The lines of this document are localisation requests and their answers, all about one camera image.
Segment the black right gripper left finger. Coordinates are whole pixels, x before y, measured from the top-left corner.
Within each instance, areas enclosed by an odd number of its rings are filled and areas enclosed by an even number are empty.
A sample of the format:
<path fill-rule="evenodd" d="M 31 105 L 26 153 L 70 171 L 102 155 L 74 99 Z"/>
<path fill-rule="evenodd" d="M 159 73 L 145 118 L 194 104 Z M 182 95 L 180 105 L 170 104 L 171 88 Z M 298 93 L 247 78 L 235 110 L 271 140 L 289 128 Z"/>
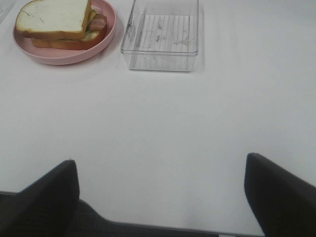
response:
<path fill-rule="evenodd" d="M 61 162 L 21 192 L 0 204 L 2 237 L 62 237 L 79 202 L 73 160 Z"/>

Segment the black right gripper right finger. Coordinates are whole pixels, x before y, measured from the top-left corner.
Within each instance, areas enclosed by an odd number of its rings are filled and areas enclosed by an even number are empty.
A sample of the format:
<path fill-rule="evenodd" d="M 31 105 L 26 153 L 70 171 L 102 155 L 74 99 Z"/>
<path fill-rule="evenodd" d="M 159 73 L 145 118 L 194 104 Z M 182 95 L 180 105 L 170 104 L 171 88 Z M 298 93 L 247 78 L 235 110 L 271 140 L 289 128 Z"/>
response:
<path fill-rule="evenodd" d="M 244 192 L 266 237 L 314 237 L 316 188 L 268 158 L 249 153 Z"/>

